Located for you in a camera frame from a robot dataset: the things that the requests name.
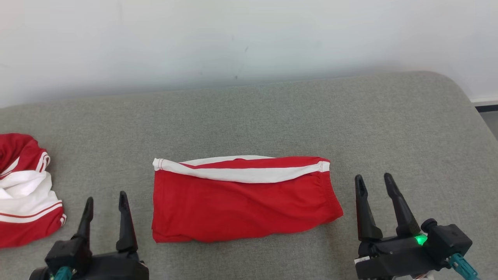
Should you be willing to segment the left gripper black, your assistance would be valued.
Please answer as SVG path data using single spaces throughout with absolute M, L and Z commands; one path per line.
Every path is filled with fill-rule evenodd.
M 149 280 L 149 269 L 139 258 L 135 227 L 130 205 L 125 191 L 119 193 L 118 209 L 121 214 L 119 239 L 116 250 L 119 252 L 99 254 L 92 257 L 85 273 L 76 273 L 73 280 Z M 71 240 L 77 240 L 79 247 L 89 251 L 90 225 L 94 218 L 94 199 L 90 196 L 85 204 L 77 232 Z

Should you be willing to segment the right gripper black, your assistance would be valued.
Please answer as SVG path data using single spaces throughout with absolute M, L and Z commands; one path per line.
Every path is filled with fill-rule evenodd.
M 448 267 L 448 262 L 436 262 L 427 252 L 428 240 L 420 233 L 416 218 L 407 204 L 393 176 L 384 174 L 384 182 L 392 200 L 398 237 L 383 238 L 376 226 L 368 203 L 368 190 L 361 174 L 354 178 L 356 195 L 356 224 L 360 241 L 359 257 L 354 261 L 359 280 L 393 280 L 395 277 L 427 274 Z

